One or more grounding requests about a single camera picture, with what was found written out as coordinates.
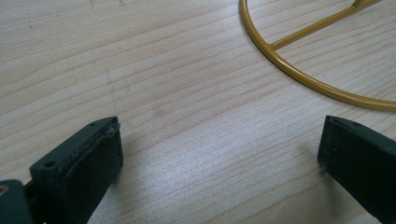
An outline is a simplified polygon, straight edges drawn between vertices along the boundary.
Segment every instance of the small hole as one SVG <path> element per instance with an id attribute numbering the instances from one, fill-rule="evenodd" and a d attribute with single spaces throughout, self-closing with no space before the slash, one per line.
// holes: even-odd
<path id="1" fill-rule="evenodd" d="M 50 168 L 52 166 L 54 166 L 56 164 L 55 161 L 47 161 L 46 163 L 44 163 L 44 166 L 47 168 Z"/>
<path id="2" fill-rule="evenodd" d="M 0 186 L 0 196 L 5 194 L 8 191 L 8 186 L 7 185 L 1 185 Z"/>

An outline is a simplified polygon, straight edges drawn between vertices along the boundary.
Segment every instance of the circular wire frame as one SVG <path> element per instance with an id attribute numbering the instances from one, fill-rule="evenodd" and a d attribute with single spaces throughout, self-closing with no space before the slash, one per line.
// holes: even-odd
<path id="1" fill-rule="evenodd" d="M 250 35 L 250 38 L 253 40 L 259 50 L 265 55 L 265 57 L 268 58 L 268 60 L 270 60 L 274 65 L 276 65 L 279 69 L 281 69 L 290 77 L 294 78 L 295 80 L 315 91 L 318 91 L 339 101 L 371 109 L 396 111 L 396 102 L 394 101 L 378 100 L 374 98 L 360 96 L 358 94 L 354 94 L 348 91 L 342 91 L 324 82 L 316 80 L 305 74 L 304 72 L 300 71 L 276 53 L 276 49 L 278 49 L 276 47 L 276 43 L 272 45 L 268 44 L 259 34 L 248 13 L 248 0 L 240 0 L 239 9 L 242 21 L 245 24 L 247 33 Z"/>

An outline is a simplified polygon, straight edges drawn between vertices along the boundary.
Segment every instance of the black clamp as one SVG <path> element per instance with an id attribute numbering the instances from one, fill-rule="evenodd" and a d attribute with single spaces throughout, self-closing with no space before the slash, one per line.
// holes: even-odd
<path id="1" fill-rule="evenodd" d="M 87 223 L 122 163 L 118 118 L 99 119 L 34 163 L 25 186 L 0 181 L 0 223 Z"/>

